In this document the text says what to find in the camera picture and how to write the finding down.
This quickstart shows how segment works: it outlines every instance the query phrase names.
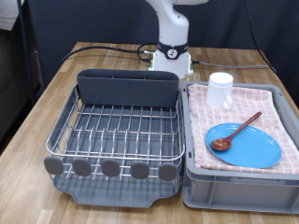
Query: dish towel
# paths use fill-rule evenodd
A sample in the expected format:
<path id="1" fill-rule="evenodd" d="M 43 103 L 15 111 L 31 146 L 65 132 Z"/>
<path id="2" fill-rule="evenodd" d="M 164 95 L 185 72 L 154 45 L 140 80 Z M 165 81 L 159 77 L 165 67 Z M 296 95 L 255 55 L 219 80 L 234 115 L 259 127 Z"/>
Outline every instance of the dish towel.
<path id="1" fill-rule="evenodd" d="M 299 174 L 299 153 L 285 131 L 274 107 L 272 92 L 233 87 L 233 107 L 216 109 L 206 104 L 207 86 L 191 85 L 188 88 L 193 136 L 194 163 L 196 168 L 211 170 L 253 172 L 268 174 Z M 222 123 L 244 123 L 255 113 L 262 115 L 250 126 L 271 135 L 282 149 L 280 161 L 267 169 L 233 166 L 216 157 L 206 146 L 206 133 Z"/>

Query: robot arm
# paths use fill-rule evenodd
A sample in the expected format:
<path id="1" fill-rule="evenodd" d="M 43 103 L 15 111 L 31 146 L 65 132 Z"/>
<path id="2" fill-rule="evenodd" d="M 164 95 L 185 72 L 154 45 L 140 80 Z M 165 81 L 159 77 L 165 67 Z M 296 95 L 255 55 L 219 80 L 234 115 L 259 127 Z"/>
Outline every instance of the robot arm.
<path id="1" fill-rule="evenodd" d="M 198 5 L 208 0 L 146 0 L 159 20 L 159 43 L 152 70 L 169 71 L 183 78 L 190 74 L 189 22 L 174 5 Z"/>

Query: dark background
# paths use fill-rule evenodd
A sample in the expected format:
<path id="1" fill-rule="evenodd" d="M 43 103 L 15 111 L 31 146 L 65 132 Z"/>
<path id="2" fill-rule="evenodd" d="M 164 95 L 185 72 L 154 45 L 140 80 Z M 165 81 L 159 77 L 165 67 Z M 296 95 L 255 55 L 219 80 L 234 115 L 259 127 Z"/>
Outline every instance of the dark background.
<path id="1" fill-rule="evenodd" d="M 299 1 L 248 0 L 260 49 L 299 105 Z M 28 0 L 47 86 L 78 41 L 157 42 L 158 19 L 144 0 Z M 176 6 L 190 22 L 191 47 L 255 49 L 243 0 Z"/>

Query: mug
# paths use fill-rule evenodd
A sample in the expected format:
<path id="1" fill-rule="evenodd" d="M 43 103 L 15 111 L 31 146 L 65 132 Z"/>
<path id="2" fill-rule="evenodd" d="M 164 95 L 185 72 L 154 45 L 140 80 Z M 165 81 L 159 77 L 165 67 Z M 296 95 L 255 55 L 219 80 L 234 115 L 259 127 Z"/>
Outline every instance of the mug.
<path id="1" fill-rule="evenodd" d="M 213 73 L 208 81 L 206 103 L 214 108 L 230 109 L 233 105 L 233 81 L 228 73 Z"/>

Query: blue plate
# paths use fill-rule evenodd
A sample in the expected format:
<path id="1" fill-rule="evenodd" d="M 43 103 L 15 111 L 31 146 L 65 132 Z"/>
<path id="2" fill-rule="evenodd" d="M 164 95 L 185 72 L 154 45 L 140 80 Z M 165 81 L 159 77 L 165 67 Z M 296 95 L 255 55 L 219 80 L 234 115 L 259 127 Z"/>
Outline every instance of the blue plate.
<path id="1" fill-rule="evenodd" d="M 232 147 L 226 151 L 217 151 L 211 142 L 230 136 L 242 124 L 225 123 L 211 128 L 206 133 L 208 148 L 221 160 L 232 165 L 251 168 L 267 168 L 276 164 L 282 151 L 278 142 L 269 134 L 247 126 L 232 141 Z"/>

